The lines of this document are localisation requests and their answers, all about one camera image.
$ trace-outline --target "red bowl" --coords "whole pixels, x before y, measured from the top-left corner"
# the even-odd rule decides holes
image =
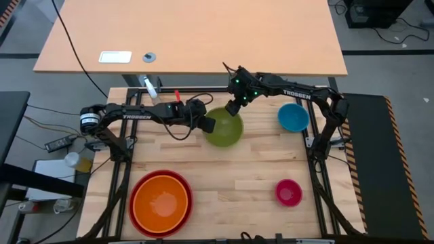
[[[163,232],[153,232],[151,230],[143,228],[142,224],[140,224],[138,219],[136,218],[136,211],[134,208],[134,202],[135,202],[134,199],[136,198],[136,195],[138,194],[138,191],[141,189],[142,185],[145,182],[149,182],[149,180],[155,178],[156,176],[169,176],[169,178],[173,178],[173,179],[177,180],[179,183],[181,183],[181,185],[185,189],[186,198],[187,198],[186,211],[185,211],[185,214],[183,215],[182,219],[173,228],[168,229],[168,230],[163,231]],[[129,214],[130,214],[130,220],[131,220],[132,224],[134,225],[134,227],[139,232],[141,232],[142,234],[144,234],[148,237],[152,237],[152,238],[164,238],[164,237],[168,237],[170,235],[175,234],[184,226],[184,224],[187,222],[188,218],[190,217],[192,208],[193,208],[193,194],[192,194],[191,188],[189,186],[189,183],[181,175],[179,175],[173,171],[158,170],[158,171],[154,171],[154,172],[151,172],[151,173],[145,175],[142,179],[140,179],[137,182],[137,184],[133,188],[133,191],[132,191],[131,196],[130,196],[130,203],[129,203],[128,210],[129,210]]]
[[[290,179],[284,179],[279,181],[279,183],[277,183],[276,185],[275,194],[277,200],[283,206],[287,207],[297,206],[303,198],[303,192],[300,185]]]

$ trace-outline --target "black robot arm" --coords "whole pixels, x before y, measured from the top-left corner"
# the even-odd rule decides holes
[[[199,99],[182,102],[163,102],[155,106],[93,105],[82,108],[80,130],[83,135],[96,136],[110,148],[112,161],[130,161],[132,156],[125,138],[118,138],[108,126],[119,119],[152,120],[165,125],[196,127],[207,133],[214,130],[215,120],[207,118],[205,104]]]
[[[247,106],[261,95],[266,97],[285,95],[316,103],[326,121],[323,131],[315,137],[309,151],[309,155],[317,160],[327,159],[330,139],[336,128],[341,126],[347,117],[348,102],[329,87],[289,82],[270,73],[256,73],[253,76],[241,66],[234,70],[227,89],[234,95],[234,100],[230,100],[225,106],[232,116],[235,116],[242,106]]]

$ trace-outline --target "wooden tabletop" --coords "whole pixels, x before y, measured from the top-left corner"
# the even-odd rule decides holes
[[[222,62],[278,75],[347,75],[326,0],[66,0],[60,12],[86,71],[221,74]],[[129,64],[100,64],[131,51]],[[142,61],[147,52],[152,63]],[[59,21],[34,67],[82,72]]]
[[[126,91],[126,88],[112,88],[108,101],[124,103]],[[208,110],[224,106],[231,98],[226,93],[213,95],[214,101],[207,105]],[[181,96],[186,100],[192,94]],[[162,94],[161,99],[173,101],[175,96]],[[143,101],[151,104],[148,96],[144,96]],[[199,129],[179,142],[172,139],[162,125],[140,121],[128,194],[141,177],[158,169],[173,170],[186,178],[193,189],[194,208],[186,225],[168,239],[238,239],[243,231],[265,238],[274,238],[278,232],[284,238],[320,237],[302,134],[290,133],[277,122],[279,107],[291,102],[295,101],[285,96],[255,99],[240,110],[244,122],[242,138],[233,147],[223,149],[208,144]],[[322,128],[325,119],[317,107],[315,110],[318,126]],[[110,129],[118,134],[120,125],[121,121],[116,121]],[[188,130],[180,126],[171,129],[178,137]],[[332,149],[330,155],[345,159],[344,153],[337,149]],[[97,152],[93,168],[108,157],[108,151]],[[328,159],[326,163],[335,203],[354,227],[363,231],[347,164],[335,159]],[[84,235],[106,207],[112,172],[113,163],[108,162],[90,178],[77,236]],[[274,187],[284,178],[297,181],[303,190],[297,207],[282,207],[275,200]],[[122,239],[147,239],[133,227],[127,210],[124,211]],[[331,233],[328,211],[325,211],[325,218]]]

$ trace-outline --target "blue bowl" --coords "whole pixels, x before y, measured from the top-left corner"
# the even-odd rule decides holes
[[[298,104],[285,104],[277,113],[279,123],[292,132],[300,132],[309,125],[309,114]]]

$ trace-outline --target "yellow black striped edge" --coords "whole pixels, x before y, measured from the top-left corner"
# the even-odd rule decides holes
[[[345,122],[342,124],[342,134],[346,138],[351,137],[350,125],[348,123],[348,119],[345,120]],[[363,199],[361,198],[359,175],[357,174],[357,166],[355,163],[353,143],[351,141],[345,144],[345,154],[347,155],[347,162],[350,166],[349,167],[350,175],[351,175],[351,180],[353,181],[353,187],[354,187],[355,196],[357,198],[357,203],[359,204],[361,221],[363,222],[363,227],[365,228],[365,232],[368,232],[368,226],[366,224],[366,219],[365,219],[365,211],[363,210]]]
[[[6,8],[5,12],[0,16],[0,28],[2,28],[6,24],[7,19],[12,16],[12,12],[14,12],[14,9],[18,5],[19,1],[20,0],[12,0],[11,3],[9,3],[9,6]]]
[[[388,97],[385,96],[384,98],[386,99],[387,108],[389,110],[389,115],[391,117],[393,131],[395,132],[396,143],[398,145],[399,153],[401,154],[402,165],[407,176],[408,187],[410,188],[410,192],[412,194],[414,209],[416,210],[416,215],[418,216],[419,219],[420,231],[422,232],[422,236],[425,239],[428,239],[429,236],[427,232],[427,227],[425,226],[425,222],[423,221],[422,211],[420,210],[416,189],[414,188],[412,174],[410,173],[410,168],[408,167],[407,157],[404,152],[401,136],[399,136],[398,125],[396,124],[395,115],[393,114],[392,104]]]

